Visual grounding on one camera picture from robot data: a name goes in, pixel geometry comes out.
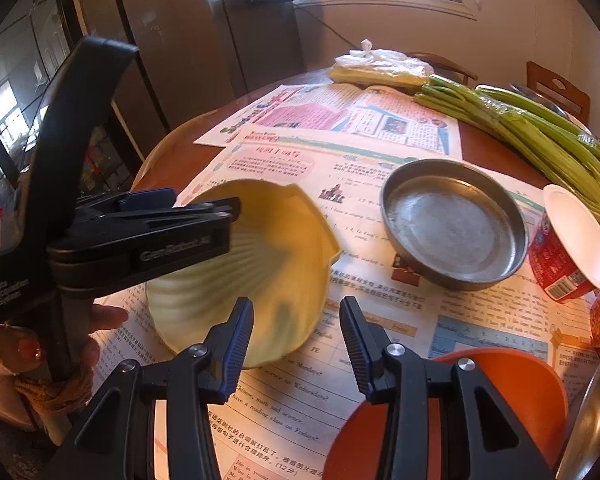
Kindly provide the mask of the person's left hand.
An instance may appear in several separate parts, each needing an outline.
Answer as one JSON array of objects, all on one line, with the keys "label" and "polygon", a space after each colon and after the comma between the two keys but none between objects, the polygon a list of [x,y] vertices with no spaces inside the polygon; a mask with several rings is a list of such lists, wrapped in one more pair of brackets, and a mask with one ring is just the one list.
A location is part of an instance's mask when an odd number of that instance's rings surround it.
[{"label": "person's left hand", "polygon": [[[129,312],[116,306],[93,304],[88,334],[116,330],[129,318]],[[82,363],[93,368],[100,355],[99,345],[91,336],[80,351]],[[38,336],[30,330],[0,325],[0,419],[22,430],[32,431],[31,416],[24,407],[14,381],[19,374],[35,370],[44,362]]]}]

